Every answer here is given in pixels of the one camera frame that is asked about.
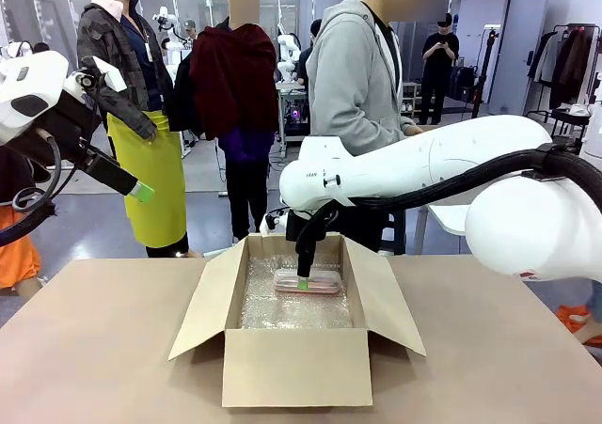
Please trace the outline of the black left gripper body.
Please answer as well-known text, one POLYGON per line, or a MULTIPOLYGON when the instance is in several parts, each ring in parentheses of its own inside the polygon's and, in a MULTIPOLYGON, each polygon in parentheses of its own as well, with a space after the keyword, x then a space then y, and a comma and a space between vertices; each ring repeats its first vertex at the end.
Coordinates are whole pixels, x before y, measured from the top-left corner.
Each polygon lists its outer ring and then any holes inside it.
POLYGON ((85 146, 99 126, 98 112, 92 109, 88 92, 96 90, 94 78, 68 78, 57 104, 33 120, 28 130, 30 147, 27 156, 39 165, 55 163, 52 147, 40 136, 40 130, 51 135, 59 147, 61 160, 82 166, 88 158, 85 146))

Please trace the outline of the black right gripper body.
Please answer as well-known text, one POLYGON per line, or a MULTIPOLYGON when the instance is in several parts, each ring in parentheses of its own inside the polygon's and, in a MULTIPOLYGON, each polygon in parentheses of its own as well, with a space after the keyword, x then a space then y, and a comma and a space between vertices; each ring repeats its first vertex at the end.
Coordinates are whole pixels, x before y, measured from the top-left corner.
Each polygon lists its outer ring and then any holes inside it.
POLYGON ((328 226, 338 213, 337 202, 327 202, 313 212, 289 209, 286 240, 295 243, 296 250, 314 250, 315 245, 325 238, 328 226))

